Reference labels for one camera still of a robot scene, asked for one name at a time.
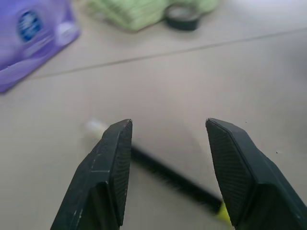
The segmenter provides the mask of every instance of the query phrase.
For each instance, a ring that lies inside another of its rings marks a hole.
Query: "floor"
[[[83,125],[133,120],[133,141],[220,195],[205,120],[245,129],[307,204],[307,2],[224,0],[190,34],[126,34],[75,9],[82,36],[0,96],[0,222],[47,230],[94,143]],[[122,230],[226,226],[133,165]]]

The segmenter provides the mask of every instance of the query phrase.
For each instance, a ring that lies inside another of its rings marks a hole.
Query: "purple box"
[[[0,22],[0,92],[80,35],[69,0],[1,0]]]

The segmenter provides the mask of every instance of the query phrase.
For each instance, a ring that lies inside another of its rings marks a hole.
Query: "tile grout line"
[[[166,52],[166,53],[161,53],[161,54],[153,54],[153,55],[147,55],[147,56],[142,56],[142,57],[128,58],[128,59],[119,60],[119,61],[111,61],[111,62],[98,64],[98,65],[80,67],[80,68],[65,70],[65,71],[62,71],[62,72],[55,72],[55,73],[40,75],[40,76],[37,76],[37,77],[34,77],[34,78],[25,79],[25,81],[33,81],[33,80],[37,80],[37,79],[43,79],[43,78],[53,77],[53,76],[57,76],[57,75],[67,74],[67,73],[74,73],[74,72],[83,71],[83,70],[97,69],[97,68],[102,68],[102,67],[106,67],[106,66],[113,66],[113,65],[129,63],[129,62],[134,62],[134,61],[140,61],[140,60],[154,59],[154,58],[159,58],[159,57],[171,56],[171,55],[175,55],[175,54],[184,54],[184,53],[189,53],[189,52],[193,52],[193,51],[200,51],[200,50],[206,50],[206,49],[215,48],[215,47],[238,44],[238,43],[241,43],[241,42],[257,41],[257,40],[262,40],[262,39],[271,38],[271,37],[278,37],[278,36],[283,36],[283,35],[300,33],[300,32],[304,32],[304,31],[307,31],[307,27],[295,29],[295,30],[291,30],[291,31],[277,32],[277,33],[274,33],[274,34],[266,34],[266,35],[261,35],[261,36],[256,36],[256,37],[250,37],[250,38],[243,38],[243,39],[238,39],[238,40],[233,40],[233,41],[220,42],[220,43],[217,43],[217,44],[209,44],[209,45],[204,45],[204,46],[199,46],[199,47],[194,47],[194,48],[188,48],[188,49],[184,49],[184,50],[171,51],[171,52]]]

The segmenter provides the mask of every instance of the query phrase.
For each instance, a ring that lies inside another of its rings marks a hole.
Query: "green towel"
[[[192,3],[200,12],[212,11],[219,0],[88,0],[88,6],[114,24],[138,31],[163,19],[164,10],[175,2]]]

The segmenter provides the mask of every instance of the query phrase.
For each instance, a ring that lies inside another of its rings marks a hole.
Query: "roll of tape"
[[[197,8],[190,4],[175,3],[165,9],[166,24],[178,30],[196,30],[200,17]]]

